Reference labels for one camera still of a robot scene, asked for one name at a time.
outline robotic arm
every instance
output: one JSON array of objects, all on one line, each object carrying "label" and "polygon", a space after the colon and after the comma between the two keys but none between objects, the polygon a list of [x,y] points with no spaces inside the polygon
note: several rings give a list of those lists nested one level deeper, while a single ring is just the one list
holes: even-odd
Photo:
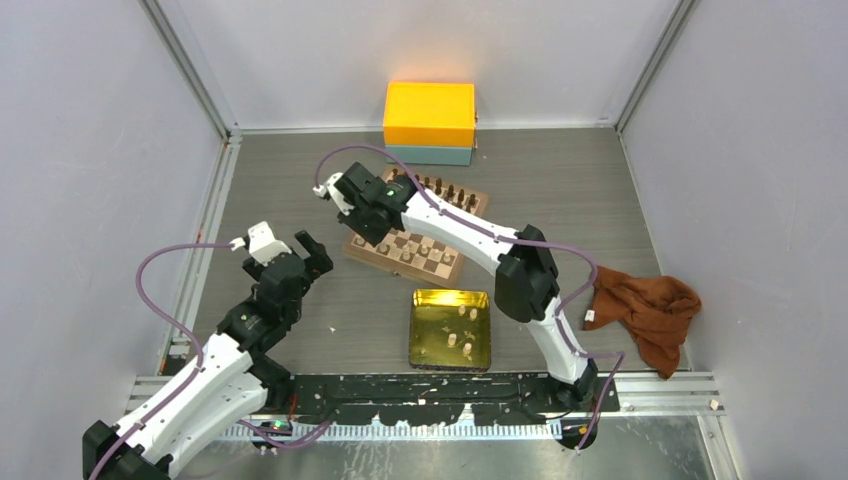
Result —
[{"label": "robotic arm", "polygon": [[301,258],[274,238],[266,222],[232,241],[251,257],[242,268],[257,282],[251,295],[218,324],[203,347],[204,364],[194,380],[177,389],[197,368],[197,358],[141,407],[114,427],[102,421],[83,436],[83,478],[88,479],[119,437],[164,399],[176,395],[110,458],[100,480],[175,478],[200,450],[243,417],[263,408],[279,410],[291,395],[292,376],[266,356],[300,320],[303,296],[312,282],[333,269],[324,246],[306,231],[295,238],[310,256]]},{"label": "robotic arm", "polygon": [[[507,316],[526,324],[545,357],[548,373],[562,382],[560,400],[583,408],[592,396],[598,369],[578,355],[580,348],[564,314],[558,271],[547,248],[520,244],[544,242],[542,232],[527,225],[516,231],[494,225],[418,191],[413,180],[396,176],[389,183],[354,163],[314,188],[317,196],[339,208],[339,222],[371,245],[378,245],[391,229],[419,233],[456,248],[495,277],[495,304]],[[560,335],[557,320],[566,339]]]}]

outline towel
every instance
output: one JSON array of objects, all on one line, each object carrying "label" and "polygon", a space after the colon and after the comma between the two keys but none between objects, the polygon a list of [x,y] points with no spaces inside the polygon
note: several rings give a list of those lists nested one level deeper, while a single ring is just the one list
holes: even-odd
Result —
[{"label": "towel", "polygon": [[605,267],[598,267],[594,286],[595,319],[584,322],[583,329],[621,320],[645,363],[660,377],[671,377],[680,363],[689,323],[701,310],[695,291],[673,277],[634,278]]}]

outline blue-gray box base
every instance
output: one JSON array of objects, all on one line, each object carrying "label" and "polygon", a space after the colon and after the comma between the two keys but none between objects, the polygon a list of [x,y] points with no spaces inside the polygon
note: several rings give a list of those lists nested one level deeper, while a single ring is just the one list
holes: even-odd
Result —
[{"label": "blue-gray box base", "polygon": [[418,145],[386,145],[404,163],[416,165],[471,165],[471,147],[431,147]]}]

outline reflective surface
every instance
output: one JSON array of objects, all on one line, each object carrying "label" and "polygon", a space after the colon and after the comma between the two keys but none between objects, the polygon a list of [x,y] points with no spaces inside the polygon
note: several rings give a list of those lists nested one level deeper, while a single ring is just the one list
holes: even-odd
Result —
[{"label": "reflective surface", "polygon": [[492,364],[490,325],[486,292],[415,290],[409,363],[431,370],[485,372]]},{"label": "reflective surface", "polygon": [[578,457],[554,440],[319,442],[260,456],[247,442],[217,442],[181,480],[448,478],[712,479],[694,417],[602,419],[595,444]]}]

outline yellow box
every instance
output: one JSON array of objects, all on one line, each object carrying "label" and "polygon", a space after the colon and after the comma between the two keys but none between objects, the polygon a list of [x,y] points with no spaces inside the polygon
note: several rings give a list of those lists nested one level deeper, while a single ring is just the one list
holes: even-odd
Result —
[{"label": "yellow box", "polygon": [[391,82],[383,137],[387,145],[472,147],[475,117],[473,84]]}]

